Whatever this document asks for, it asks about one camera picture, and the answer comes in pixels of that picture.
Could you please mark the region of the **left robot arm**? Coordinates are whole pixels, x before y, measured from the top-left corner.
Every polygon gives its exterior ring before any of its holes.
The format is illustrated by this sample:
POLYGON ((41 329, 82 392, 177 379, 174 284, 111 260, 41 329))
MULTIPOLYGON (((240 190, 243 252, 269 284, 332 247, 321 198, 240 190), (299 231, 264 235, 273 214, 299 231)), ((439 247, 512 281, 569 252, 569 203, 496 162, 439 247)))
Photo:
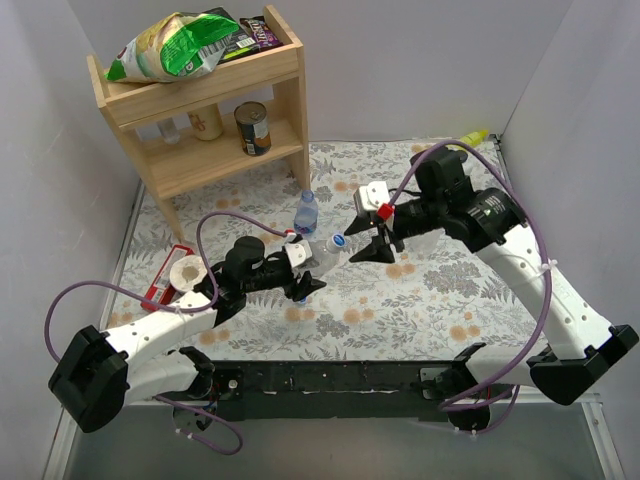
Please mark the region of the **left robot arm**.
POLYGON ((51 392, 85 433, 107 425, 124 406, 158 394, 205 398, 214 385, 213 362, 182 341, 231 319, 250 293, 280 288, 300 301, 325 287, 305 268, 312 257, 299 235, 272 254, 256 237, 238 239, 175 302, 123 327, 77 332, 49 380, 51 392))

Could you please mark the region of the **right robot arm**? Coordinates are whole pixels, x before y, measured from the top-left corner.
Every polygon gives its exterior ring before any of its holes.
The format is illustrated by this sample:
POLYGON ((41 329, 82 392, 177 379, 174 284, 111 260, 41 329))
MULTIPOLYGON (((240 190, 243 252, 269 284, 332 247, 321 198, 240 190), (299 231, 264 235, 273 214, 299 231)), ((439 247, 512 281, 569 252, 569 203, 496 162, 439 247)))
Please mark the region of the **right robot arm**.
POLYGON ((463 163, 477 152, 459 141, 443 141, 414 155, 405 182, 416 198, 401 203, 403 185, 389 189, 372 181, 354 194, 353 235, 371 228, 371 243, 351 262, 392 264, 405 240, 442 230, 460 241, 509 287, 537 322, 521 347, 476 343, 428 381, 442 410, 470 408, 493 384, 531 386, 560 405, 570 405, 639 342, 629 325, 615 326, 579 295, 547 253, 540 230, 506 185, 477 190, 463 163))

